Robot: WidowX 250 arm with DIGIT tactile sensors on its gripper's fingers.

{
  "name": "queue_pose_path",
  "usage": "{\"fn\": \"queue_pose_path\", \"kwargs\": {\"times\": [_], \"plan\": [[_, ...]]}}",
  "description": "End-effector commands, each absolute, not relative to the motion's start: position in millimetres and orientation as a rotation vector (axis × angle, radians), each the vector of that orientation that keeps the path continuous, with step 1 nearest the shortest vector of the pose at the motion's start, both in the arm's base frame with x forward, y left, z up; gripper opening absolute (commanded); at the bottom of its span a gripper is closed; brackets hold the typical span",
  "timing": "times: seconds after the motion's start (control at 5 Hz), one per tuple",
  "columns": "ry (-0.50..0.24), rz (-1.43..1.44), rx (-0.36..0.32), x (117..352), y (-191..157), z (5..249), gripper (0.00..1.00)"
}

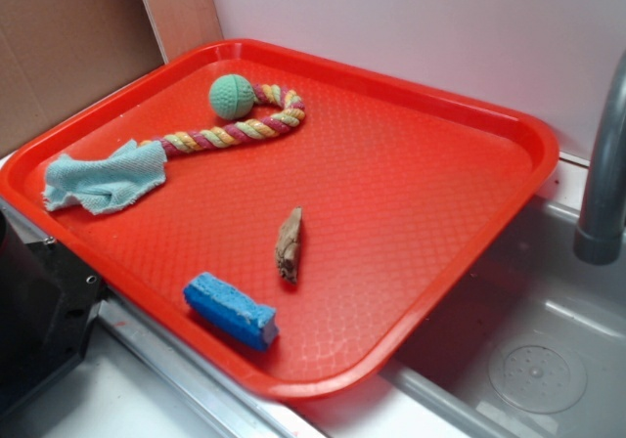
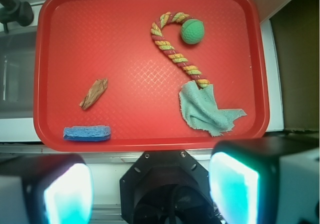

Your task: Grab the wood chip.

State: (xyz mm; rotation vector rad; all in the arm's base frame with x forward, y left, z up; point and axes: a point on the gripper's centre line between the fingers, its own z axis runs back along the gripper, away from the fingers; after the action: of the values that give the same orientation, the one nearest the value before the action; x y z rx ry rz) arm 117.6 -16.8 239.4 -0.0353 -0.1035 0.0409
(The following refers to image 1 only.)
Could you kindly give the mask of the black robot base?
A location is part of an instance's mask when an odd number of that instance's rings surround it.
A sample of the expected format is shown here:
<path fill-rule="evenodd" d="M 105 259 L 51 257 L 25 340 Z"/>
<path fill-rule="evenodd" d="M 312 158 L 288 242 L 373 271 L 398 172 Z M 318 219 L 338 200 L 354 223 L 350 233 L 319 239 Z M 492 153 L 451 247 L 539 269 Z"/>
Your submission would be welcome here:
<path fill-rule="evenodd" d="M 102 277 L 56 240 L 25 242 L 1 216 L 1 417 L 85 357 Z"/>

